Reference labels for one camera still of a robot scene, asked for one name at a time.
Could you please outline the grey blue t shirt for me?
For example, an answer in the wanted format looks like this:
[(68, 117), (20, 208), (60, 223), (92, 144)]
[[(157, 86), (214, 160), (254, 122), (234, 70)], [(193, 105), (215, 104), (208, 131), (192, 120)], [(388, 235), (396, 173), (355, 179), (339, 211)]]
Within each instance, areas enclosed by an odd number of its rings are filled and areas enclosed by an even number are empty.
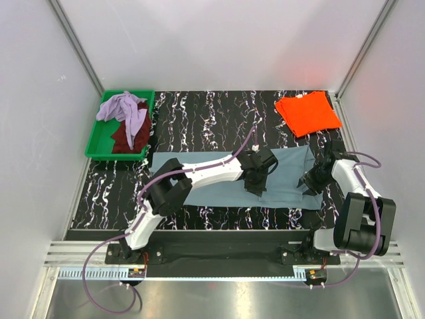
[(319, 210), (323, 195), (304, 195), (299, 179), (309, 171), (314, 156), (309, 146), (273, 149), (278, 166), (266, 180), (266, 191), (258, 197), (244, 189), (244, 182), (224, 181), (192, 190), (185, 205), (199, 207), (265, 207)]

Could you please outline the corner frame post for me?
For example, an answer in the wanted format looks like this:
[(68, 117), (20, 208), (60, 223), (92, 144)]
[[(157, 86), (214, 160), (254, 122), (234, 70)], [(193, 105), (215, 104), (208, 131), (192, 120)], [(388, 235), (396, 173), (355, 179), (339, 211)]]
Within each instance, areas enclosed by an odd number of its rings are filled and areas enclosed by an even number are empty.
[(348, 89), (348, 86), (354, 79), (359, 67), (361, 66), (362, 62), (364, 61), (365, 57), (370, 51), (372, 45), (377, 39), (380, 31), (383, 29), (386, 21), (390, 17), (390, 14), (392, 13), (393, 9), (396, 7), (397, 3), (398, 3), (397, 0), (386, 0), (383, 3), (374, 23), (372, 24), (357, 55), (354, 58), (354, 61), (350, 65), (347, 74), (345, 75), (341, 85), (335, 92), (336, 99), (341, 99), (344, 93), (346, 92), (346, 90)]
[(90, 59), (88, 58), (88, 55), (86, 54), (61, 2), (58, 0), (47, 0), (46, 2), (52, 9), (52, 12), (58, 20), (65, 34), (65, 37), (67, 38), (68, 42), (70, 43), (70, 46), (72, 47), (74, 53), (80, 61), (80, 64), (84, 69), (92, 86), (94, 87), (98, 95), (101, 96), (104, 92), (104, 86), (102, 85), (98, 75), (96, 74), (96, 71), (94, 70), (94, 67), (92, 66), (92, 63), (90, 62)]

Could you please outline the lilac t shirt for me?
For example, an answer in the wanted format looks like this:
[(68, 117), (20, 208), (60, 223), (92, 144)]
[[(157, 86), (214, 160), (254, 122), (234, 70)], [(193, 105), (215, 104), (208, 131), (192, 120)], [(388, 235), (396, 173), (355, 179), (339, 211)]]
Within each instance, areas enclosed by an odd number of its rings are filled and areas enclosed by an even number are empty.
[(116, 119), (119, 122), (126, 121), (126, 134), (130, 148), (133, 148), (133, 142), (130, 138), (130, 128), (136, 124), (142, 124), (142, 115), (137, 110), (139, 102), (147, 102), (146, 98), (140, 98), (136, 95), (124, 91), (121, 94), (113, 95), (109, 100), (100, 105), (100, 110), (96, 114), (97, 121), (110, 121)]

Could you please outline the right corner frame post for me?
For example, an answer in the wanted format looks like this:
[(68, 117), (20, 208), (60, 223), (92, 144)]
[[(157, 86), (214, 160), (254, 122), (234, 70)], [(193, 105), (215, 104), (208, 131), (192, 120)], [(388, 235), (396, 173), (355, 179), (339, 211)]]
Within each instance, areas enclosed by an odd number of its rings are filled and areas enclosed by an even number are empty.
[(386, 0), (383, 3), (374, 23), (372, 24), (357, 55), (354, 58), (354, 61), (350, 65), (347, 74), (345, 75), (341, 85), (335, 92), (336, 99), (341, 99), (344, 93), (346, 92), (346, 90), (348, 89), (348, 86), (354, 79), (359, 67), (361, 66), (362, 62), (364, 61), (365, 57), (370, 51), (372, 45), (377, 39), (380, 31), (383, 29), (386, 21), (390, 17), (390, 14), (392, 13), (393, 9), (396, 7), (397, 3), (398, 3), (397, 0)]

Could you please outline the dark red t shirt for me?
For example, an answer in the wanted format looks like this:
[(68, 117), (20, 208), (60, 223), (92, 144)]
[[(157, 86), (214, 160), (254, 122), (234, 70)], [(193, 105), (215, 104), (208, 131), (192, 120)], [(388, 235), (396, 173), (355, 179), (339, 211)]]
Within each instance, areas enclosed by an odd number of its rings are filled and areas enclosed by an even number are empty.
[(111, 135), (114, 141), (112, 148), (113, 154), (140, 154), (146, 146), (151, 129), (151, 116), (149, 115), (147, 102), (139, 102), (137, 104), (137, 110), (142, 115), (143, 123), (136, 124), (130, 128), (130, 138), (133, 142), (133, 148), (130, 148), (128, 144), (126, 121), (123, 121), (119, 128)]

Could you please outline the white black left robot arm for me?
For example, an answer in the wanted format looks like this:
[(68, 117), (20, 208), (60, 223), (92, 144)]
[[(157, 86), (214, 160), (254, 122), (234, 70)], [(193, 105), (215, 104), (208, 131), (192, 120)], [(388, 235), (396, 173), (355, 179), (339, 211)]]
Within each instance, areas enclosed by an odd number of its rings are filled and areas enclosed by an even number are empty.
[(129, 263), (138, 262), (159, 222), (180, 210), (192, 191), (242, 180), (247, 192), (260, 196), (266, 191), (267, 177), (277, 166), (278, 159), (269, 149), (238, 150), (201, 163), (180, 163), (177, 158), (167, 160), (141, 191), (140, 210), (119, 239), (120, 255)]

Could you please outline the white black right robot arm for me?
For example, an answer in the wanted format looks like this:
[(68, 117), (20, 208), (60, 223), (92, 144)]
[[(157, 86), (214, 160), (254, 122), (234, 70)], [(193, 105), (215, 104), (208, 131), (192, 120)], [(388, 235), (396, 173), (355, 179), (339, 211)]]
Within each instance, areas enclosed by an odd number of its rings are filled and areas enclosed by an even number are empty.
[(379, 160), (360, 161), (359, 152), (348, 152), (343, 142), (327, 142), (323, 157), (300, 179), (305, 195), (319, 195), (336, 183), (344, 195), (343, 207), (332, 229), (310, 230), (300, 253), (308, 263), (319, 263), (337, 253), (360, 260), (383, 256), (389, 248), (396, 203), (383, 197), (368, 182), (364, 166), (378, 169)]

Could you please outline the folded orange t shirt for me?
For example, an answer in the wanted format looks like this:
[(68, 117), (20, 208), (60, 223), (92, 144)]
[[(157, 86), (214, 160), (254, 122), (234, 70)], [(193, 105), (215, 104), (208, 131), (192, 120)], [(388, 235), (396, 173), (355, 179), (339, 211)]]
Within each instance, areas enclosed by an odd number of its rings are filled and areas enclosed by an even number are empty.
[(342, 127), (324, 91), (314, 91), (293, 98), (283, 97), (275, 103), (275, 107), (297, 138)]

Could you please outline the green plastic bin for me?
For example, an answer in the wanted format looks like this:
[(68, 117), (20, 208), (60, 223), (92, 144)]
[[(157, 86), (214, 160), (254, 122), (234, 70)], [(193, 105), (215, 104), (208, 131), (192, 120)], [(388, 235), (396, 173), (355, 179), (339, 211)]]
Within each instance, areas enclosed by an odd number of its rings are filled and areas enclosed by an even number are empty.
[[(103, 92), (100, 103), (107, 101), (113, 95), (123, 93), (123, 90), (106, 90)], [(153, 118), (153, 109), (155, 102), (154, 90), (130, 90), (130, 93), (136, 95), (138, 98), (147, 99), (149, 106), (149, 117)], [(112, 150), (115, 141), (112, 139), (112, 134), (115, 133), (120, 127), (120, 123), (116, 119), (110, 121), (97, 121), (95, 120), (92, 127), (90, 137), (85, 150), (87, 158), (93, 161), (142, 161), (148, 151), (145, 146), (139, 154), (113, 154)]]

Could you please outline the left corner frame post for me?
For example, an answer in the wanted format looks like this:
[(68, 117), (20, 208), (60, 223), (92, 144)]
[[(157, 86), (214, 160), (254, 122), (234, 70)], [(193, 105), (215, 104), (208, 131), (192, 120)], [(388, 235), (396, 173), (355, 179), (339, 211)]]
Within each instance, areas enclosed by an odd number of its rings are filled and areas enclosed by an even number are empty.
[(92, 86), (94, 87), (98, 95), (101, 96), (104, 92), (104, 86), (102, 85), (98, 75), (96, 74), (96, 71), (94, 70), (94, 67), (92, 66), (92, 63), (90, 62), (90, 59), (88, 58), (88, 55), (86, 54), (61, 2), (58, 0), (47, 0), (46, 2), (52, 9), (52, 12), (58, 20), (65, 34), (65, 37), (67, 38), (68, 42), (70, 43), (70, 46), (72, 47), (74, 53), (80, 61), (80, 64), (84, 69)]

